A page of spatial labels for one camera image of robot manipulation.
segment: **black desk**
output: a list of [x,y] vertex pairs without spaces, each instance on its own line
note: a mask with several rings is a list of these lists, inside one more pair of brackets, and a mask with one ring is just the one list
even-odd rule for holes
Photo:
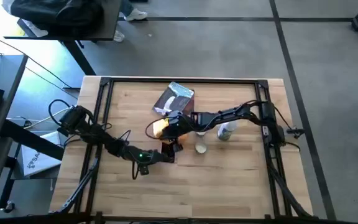
[[22,20],[18,21],[18,25],[25,32],[25,36],[4,36],[6,39],[22,39],[22,40],[58,40],[67,50],[71,53],[77,64],[84,71],[85,75],[96,75],[91,65],[85,58],[81,49],[77,46],[76,40],[90,40],[93,42],[100,40],[114,40],[114,33],[116,31],[116,25],[119,15],[119,8],[121,6],[121,0],[102,0],[104,9],[103,24],[100,26],[94,34],[86,37],[62,37],[46,35],[43,37],[37,37],[32,31],[24,24]]
[[[27,56],[24,55],[0,55],[0,89],[5,91],[0,107],[0,175],[4,167],[13,170],[16,164],[15,158],[7,156],[12,140],[56,159],[61,160],[63,157],[62,148],[6,120],[26,62]],[[13,186],[13,182],[7,183],[0,200],[2,208],[4,208]]]

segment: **black bag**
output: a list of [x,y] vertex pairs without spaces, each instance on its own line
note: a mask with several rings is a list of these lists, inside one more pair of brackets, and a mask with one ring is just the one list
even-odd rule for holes
[[71,37],[88,35],[103,22],[103,8],[94,0],[15,0],[11,14],[49,35]]

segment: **clear plastic bottle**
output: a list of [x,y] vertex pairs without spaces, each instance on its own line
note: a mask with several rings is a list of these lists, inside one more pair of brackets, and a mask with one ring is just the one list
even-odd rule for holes
[[218,130],[218,139],[222,141],[229,140],[231,134],[237,128],[237,121],[223,123]]

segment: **floor tile line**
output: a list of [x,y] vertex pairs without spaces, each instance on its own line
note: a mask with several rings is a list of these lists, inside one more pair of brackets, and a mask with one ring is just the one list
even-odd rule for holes
[[[150,16],[141,21],[202,21],[202,22],[274,22],[274,17],[196,17],[196,16]],[[281,17],[282,22],[351,22],[353,18]]]
[[314,171],[316,173],[316,178],[318,182],[318,186],[320,189],[321,197],[323,199],[324,208],[326,211],[327,218],[330,220],[336,220],[334,205],[331,200],[331,196],[329,194],[326,178],[324,176],[323,167],[321,165],[321,161],[318,155],[316,142],[314,141],[313,133],[311,132],[311,126],[309,123],[308,115],[306,112],[305,104],[302,99],[301,91],[299,88],[298,80],[296,79],[295,70],[293,68],[292,60],[290,57],[290,53],[288,51],[288,46],[285,41],[284,31],[281,25],[280,18],[278,16],[278,11],[276,7],[275,0],[269,0],[270,7],[272,8],[274,22],[277,29],[278,39],[280,41],[280,45],[282,48],[285,64],[287,66],[288,75],[290,77],[292,90],[294,92],[295,101],[298,106],[299,115],[301,118],[301,122],[303,125],[303,129],[305,130],[306,142],[308,143],[309,152],[311,156],[311,161],[313,163]]

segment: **desk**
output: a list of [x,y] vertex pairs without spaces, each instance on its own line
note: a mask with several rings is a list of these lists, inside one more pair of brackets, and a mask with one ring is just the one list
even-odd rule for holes
[[[100,80],[101,77],[84,78],[79,105],[94,110]],[[159,149],[161,143],[149,139],[144,129],[158,118],[151,108],[167,85],[114,81],[108,117],[112,128],[108,133],[120,136],[131,129],[129,141],[132,145]],[[195,90],[195,111],[223,110],[255,99],[254,88],[242,84],[183,85]],[[268,85],[273,103],[291,124],[283,80],[269,79]],[[272,215],[260,127],[241,120],[228,142],[217,140],[216,131],[214,128],[204,136],[208,144],[205,154],[195,152],[195,133],[190,133],[174,164],[154,164],[149,167],[149,175],[137,180],[131,179],[131,162],[103,150],[92,212],[103,212],[104,217],[149,218],[263,218],[265,214]],[[57,210],[78,185],[85,147],[85,143],[75,142],[66,148],[51,210]],[[287,145],[281,152],[289,189],[305,210],[312,213],[298,149]],[[85,210],[87,191],[81,211]],[[283,213],[281,195],[278,197]]]
[[[60,147],[6,120],[16,90],[19,87],[26,62],[27,56],[25,55],[0,55],[0,89],[4,90],[3,101],[0,107],[0,175],[2,169],[8,166],[7,164],[9,164],[12,170],[14,168],[14,163],[6,163],[7,158],[10,158],[7,155],[12,139],[34,149],[40,149],[40,152],[52,157],[61,159],[63,154]],[[4,189],[5,195],[1,196],[2,208],[5,207],[3,204],[9,199],[12,185],[7,184]]]
[[103,23],[100,28],[93,34],[85,37],[62,37],[56,35],[46,35],[44,37],[37,37],[34,33],[19,19],[18,25],[25,32],[25,36],[19,35],[4,35],[6,39],[20,39],[20,40],[59,40],[71,53],[77,64],[84,71],[85,75],[96,75],[91,65],[85,58],[81,49],[77,46],[76,40],[90,40],[93,42],[99,40],[114,40],[114,33],[116,31],[116,25],[119,15],[119,8],[121,6],[121,0],[101,0],[104,9]]

